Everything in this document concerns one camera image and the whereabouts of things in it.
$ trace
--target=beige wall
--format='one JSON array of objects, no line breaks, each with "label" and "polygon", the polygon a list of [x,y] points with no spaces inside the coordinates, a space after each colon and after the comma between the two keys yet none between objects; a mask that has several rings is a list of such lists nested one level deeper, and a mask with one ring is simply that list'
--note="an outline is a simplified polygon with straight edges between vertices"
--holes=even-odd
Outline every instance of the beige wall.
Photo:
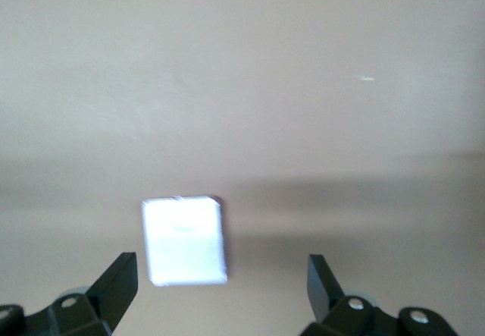
[{"label": "beige wall", "polygon": [[[0,0],[0,303],[119,252],[115,334],[296,336],[306,256],[395,315],[485,313],[485,0]],[[139,203],[227,203],[230,282],[154,289]]]}]

